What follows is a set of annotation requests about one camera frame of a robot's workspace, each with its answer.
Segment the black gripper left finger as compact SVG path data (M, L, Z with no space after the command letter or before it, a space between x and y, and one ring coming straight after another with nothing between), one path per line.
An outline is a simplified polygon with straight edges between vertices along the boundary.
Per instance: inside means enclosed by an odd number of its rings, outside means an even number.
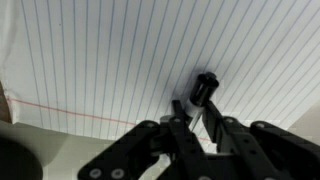
M157 180L214 180L214 174L189 117L178 100L173 115L156 123L145 120L98 154L77 174L78 180L138 180L162 154L170 165Z

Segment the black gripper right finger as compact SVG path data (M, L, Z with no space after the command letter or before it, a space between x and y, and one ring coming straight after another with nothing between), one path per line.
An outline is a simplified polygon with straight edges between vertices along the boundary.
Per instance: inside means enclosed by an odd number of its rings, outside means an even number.
M320 147L265 121L249 127L209 101L203 123L217 153L230 154L249 180L320 180Z

